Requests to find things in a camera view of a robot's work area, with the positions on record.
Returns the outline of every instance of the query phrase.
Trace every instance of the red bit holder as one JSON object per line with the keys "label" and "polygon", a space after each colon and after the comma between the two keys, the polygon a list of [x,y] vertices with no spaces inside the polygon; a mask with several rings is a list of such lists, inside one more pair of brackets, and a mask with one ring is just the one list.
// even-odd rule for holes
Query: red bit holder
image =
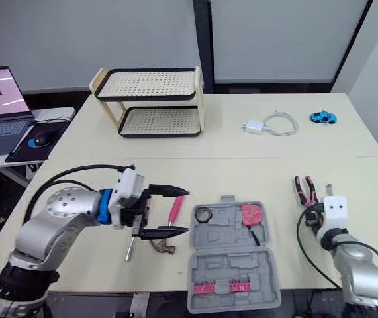
{"label": "red bit holder", "polygon": [[215,293],[215,284],[195,285],[195,295],[204,295],[206,293]]}
{"label": "red bit holder", "polygon": [[251,292],[250,283],[230,283],[230,291],[232,293]]}
{"label": "red bit holder", "polygon": [[[252,291],[249,282],[230,283],[230,292],[241,293],[246,291]],[[193,292],[194,295],[205,295],[207,293],[215,293],[215,284],[195,285]]]}

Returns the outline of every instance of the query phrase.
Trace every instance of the red tool handle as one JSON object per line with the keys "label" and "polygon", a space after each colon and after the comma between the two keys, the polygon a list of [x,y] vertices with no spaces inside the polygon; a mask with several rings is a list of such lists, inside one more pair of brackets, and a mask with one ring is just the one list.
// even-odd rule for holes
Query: red tool handle
{"label": "red tool handle", "polygon": [[168,222],[174,223],[175,220],[177,219],[178,213],[180,212],[181,209],[181,204],[183,203],[184,197],[176,197],[173,207],[171,208],[171,211],[169,212],[168,216]]}

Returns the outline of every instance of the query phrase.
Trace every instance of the pliers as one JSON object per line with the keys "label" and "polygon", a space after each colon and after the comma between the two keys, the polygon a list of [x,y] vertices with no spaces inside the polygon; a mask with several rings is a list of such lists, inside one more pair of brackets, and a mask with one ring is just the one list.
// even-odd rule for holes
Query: pliers
{"label": "pliers", "polygon": [[299,176],[295,176],[296,191],[297,191],[297,194],[299,195],[299,199],[301,200],[301,205],[304,205],[305,207],[309,207],[310,205],[319,203],[319,201],[318,201],[318,198],[316,197],[315,186],[310,176],[306,176],[305,180],[307,181],[307,184],[309,186],[310,199],[307,199],[307,196],[302,190],[301,183],[299,181]]}

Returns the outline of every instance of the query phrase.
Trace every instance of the white charging cable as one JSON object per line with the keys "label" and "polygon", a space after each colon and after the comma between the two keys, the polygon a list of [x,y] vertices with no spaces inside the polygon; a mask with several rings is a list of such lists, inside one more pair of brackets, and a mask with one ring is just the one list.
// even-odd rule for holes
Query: white charging cable
{"label": "white charging cable", "polygon": [[[273,117],[283,117],[283,118],[289,119],[293,126],[293,130],[289,132],[277,132],[274,129],[269,128],[267,126],[267,121]],[[283,136],[283,137],[295,134],[299,130],[299,124],[296,122],[296,120],[292,116],[290,116],[288,113],[285,113],[283,111],[275,111],[274,114],[267,116],[266,118],[263,119],[263,121],[249,120],[245,125],[243,125],[243,127],[247,133],[261,134],[262,131],[267,131],[270,134],[273,134],[274,136]]]}

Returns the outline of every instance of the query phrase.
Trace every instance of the white table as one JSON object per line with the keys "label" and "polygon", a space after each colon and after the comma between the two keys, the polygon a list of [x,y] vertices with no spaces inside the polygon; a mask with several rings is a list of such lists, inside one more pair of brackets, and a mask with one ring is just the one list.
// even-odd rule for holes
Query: white table
{"label": "white table", "polygon": [[[63,121],[66,118],[72,119],[72,117],[74,116],[74,113],[75,113],[75,109],[73,107],[57,107],[57,108],[40,109],[40,110],[32,111],[32,114],[35,120],[37,121],[52,120],[52,122]],[[55,118],[59,118],[59,117],[63,117],[64,119],[55,120]],[[21,138],[21,140],[25,138],[25,136],[31,129],[32,127],[28,128],[26,134]],[[27,164],[39,164],[43,162],[43,160],[5,162],[5,159],[7,157],[8,157],[7,154],[0,155],[0,172],[2,174],[5,174],[7,177],[11,178],[12,180],[16,181],[18,184],[21,184],[23,187],[28,186],[28,180],[26,180],[26,178],[18,174],[16,171],[9,169],[9,167],[26,166]]]}
{"label": "white table", "polygon": [[[302,210],[293,187],[295,175],[310,174],[319,197],[332,183],[349,204],[349,230],[378,248],[378,145],[343,94],[206,95],[205,132],[195,138],[124,139],[89,97],[34,177],[0,234],[0,270],[21,226],[27,203],[52,175],[84,164],[129,164],[146,177],[145,186],[171,184],[191,192],[177,220],[189,226],[191,209],[217,203],[221,195],[238,201],[263,201],[269,218],[272,250],[282,288],[325,288],[329,283],[306,262],[296,244],[295,225]],[[290,137],[242,132],[249,118],[261,119],[274,109],[287,111],[300,124]],[[318,125],[308,116],[321,109],[339,117],[336,125]],[[285,122],[277,123],[278,127]],[[110,170],[78,172],[73,179],[95,189],[111,187]],[[39,211],[52,191],[36,206]],[[167,222],[172,199],[155,197],[149,227]],[[172,238],[177,254],[158,254],[137,242],[131,262],[124,261],[130,229],[102,226],[85,229],[74,244],[51,290],[63,292],[133,292],[187,289],[189,233]],[[338,280],[330,256],[312,232],[302,229],[306,249],[317,264]]]}
{"label": "white table", "polygon": [[[310,174],[318,196],[332,183],[336,195],[348,198],[349,230],[359,240],[378,249],[378,157],[368,158],[274,158],[274,159],[117,159],[72,158],[47,160],[31,181],[0,234],[0,270],[6,264],[27,203],[50,176],[84,164],[129,164],[145,175],[148,183],[172,184],[191,192],[183,203],[176,225],[190,226],[191,210],[202,203],[218,203],[221,195],[235,195],[238,201],[262,201],[269,221],[270,244],[282,288],[329,288],[331,285],[306,262],[295,236],[302,207],[293,177]],[[112,186],[119,174],[111,170],[79,172],[71,178],[95,189]],[[43,195],[39,211],[53,191]],[[154,197],[149,227],[167,223],[173,199]],[[170,239],[177,246],[171,256],[158,254],[148,242],[138,241],[131,262],[125,262],[130,229],[111,226],[85,229],[59,267],[61,278],[50,290],[61,292],[137,292],[187,290],[189,233]],[[302,227],[301,237],[312,259],[337,282],[338,274],[328,252],[321,249],[312,231]]]}
{"label": "white table", "polygon": [[[205,131],[193,138],[123,138],[90,95],[51,152],[55,156],[95,158],[296,158],[304,156],[378,156],[378,144],[345,94],[204,95]],[[140,103],[125,103],[126,107]],[[325,109],[335,125],[313,123],[309,116]],[[299,123],[293,136],[248,134],[242,124],[286,111]],[[286,119],[269,125],[291,130]]]}

